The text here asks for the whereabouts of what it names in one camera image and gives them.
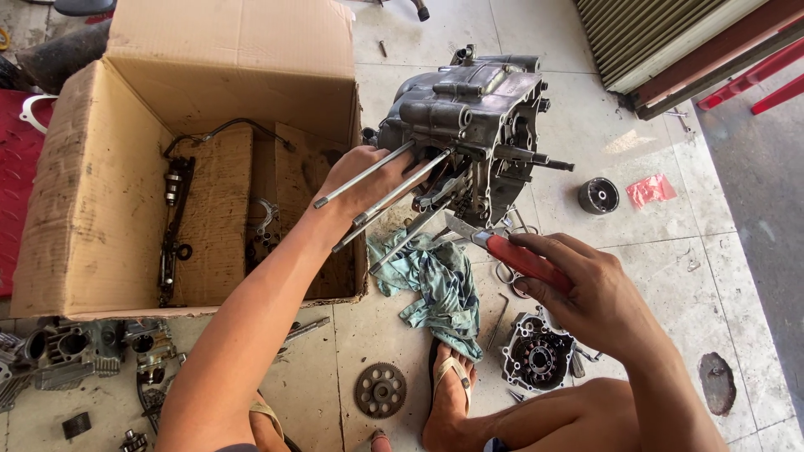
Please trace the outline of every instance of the gear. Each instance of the gear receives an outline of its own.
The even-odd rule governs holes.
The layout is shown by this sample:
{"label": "gear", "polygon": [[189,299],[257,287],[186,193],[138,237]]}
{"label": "gear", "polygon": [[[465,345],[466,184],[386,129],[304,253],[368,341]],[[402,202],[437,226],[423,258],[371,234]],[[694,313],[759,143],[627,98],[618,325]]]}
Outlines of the gear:
{"label": "gear", "polygon": [[373,419],[393,416],[404,405],[408,384],[402,371],[389,363],[369,366],[355,385],[355,402]]}

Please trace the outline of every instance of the oil stain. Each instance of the oil stain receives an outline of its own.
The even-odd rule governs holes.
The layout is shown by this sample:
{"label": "oil stain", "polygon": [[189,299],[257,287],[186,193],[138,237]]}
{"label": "oil stain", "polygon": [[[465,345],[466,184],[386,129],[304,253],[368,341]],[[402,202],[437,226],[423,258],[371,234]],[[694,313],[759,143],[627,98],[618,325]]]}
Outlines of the oil stain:
{"label": "oil stain", "polygon": [[714,351],[701,356],[698,377],[709,411],[716,416],[728,415],[734,406],[737,389],[734,386],[732,368],[726,360]]}

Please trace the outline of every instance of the blue rag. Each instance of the blue rag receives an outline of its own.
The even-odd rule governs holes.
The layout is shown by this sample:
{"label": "blue rag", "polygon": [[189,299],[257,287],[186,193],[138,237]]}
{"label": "blue rag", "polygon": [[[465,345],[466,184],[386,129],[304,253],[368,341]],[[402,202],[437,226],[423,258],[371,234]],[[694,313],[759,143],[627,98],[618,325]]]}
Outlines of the blue rag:
{"label": "blue rag", "polygon": [[[370,236],[369,260],[373,264],[406,235],[404,228],[384,240]],[[478,345],[480,311],[472,266],[463,250],[451,241],[435,240],[421,233],[391,257],[375,274],[380,292],[391,297],[400,290],[421,291],[421,299],[400,312],[411,327],[430,327],[433,336],[473,363],[483,359]]]}

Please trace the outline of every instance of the flip-flop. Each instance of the flip-flop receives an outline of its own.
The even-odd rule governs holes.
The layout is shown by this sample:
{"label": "flip-flop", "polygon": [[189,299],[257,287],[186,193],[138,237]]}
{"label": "flip-flop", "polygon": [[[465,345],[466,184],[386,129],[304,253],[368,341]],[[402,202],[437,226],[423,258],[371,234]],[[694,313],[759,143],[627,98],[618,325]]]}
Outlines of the flip-flop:
{"label": "flip-flop", "polygon": [[[260,394],[260,397],[262,397],[262,392],[260,392],[259,389],[257,389],[257,393]],[[271,409],[271,407],[269,407],[268,404],[266,404],[263,401],[252,400],[252,404],[250,407],[248,407],[248,411],[255,411],[257,413],[263,413],[267,415],[271,419],[271,424],[273,424],[273,428],[279,434],[279,438],[282,438],[282,441],[285,440],[285,434],[282,432],[282,426],[279,425],[279,417],[277,417],[277,415],[273,412],[273,409]]]}
{"label": "flip-flop", "polygon": [[433,366],[436,365],[436,358],[438,357],[438,346],[441,344],[441,341],[438,338],[433,338],[433,344],[430,346],[430,357],[429,357],[429,375],[430,375],[430,389],[432,397],[430,398],[430,413],[433,412],[433,402],[436,400],[436,389],[438,388],[438,384],[441,382],[441,379],[444,378],[447,372],[450,369],[454,369],[455,373],[457,373],[458,378],[461,379],[461,384],[463,384],[463,390],[466,393],[466,416],[469,416],[469,407],[472,403],[472,385],[469,380],[469,376],[466,375],[466,370],[461,365],[461,362],[450,356],[443,363],[441,366],[438,367],[438,371],[436,372],[435,377],[433,377]]}

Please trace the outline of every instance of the red utility knife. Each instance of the red utility knife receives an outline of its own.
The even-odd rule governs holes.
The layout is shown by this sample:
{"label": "red utility knife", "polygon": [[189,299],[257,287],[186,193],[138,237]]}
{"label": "red utility knife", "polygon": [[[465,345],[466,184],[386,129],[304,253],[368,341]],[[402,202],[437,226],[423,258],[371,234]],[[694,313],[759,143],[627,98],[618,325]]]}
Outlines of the red utility knife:
{"label": "red utility knife", "polygon": [[451,216],[445,215],[447,228],[457,232],[463,238],[484,248],[490,255],[499,259],[503,264],[520,272],[527,277],[534,277],[544,281],[565,297],[575,287],[569,277],[547,259],[532,251],[512,244],[508,239],[482,229],[469,226],[467,223]]}

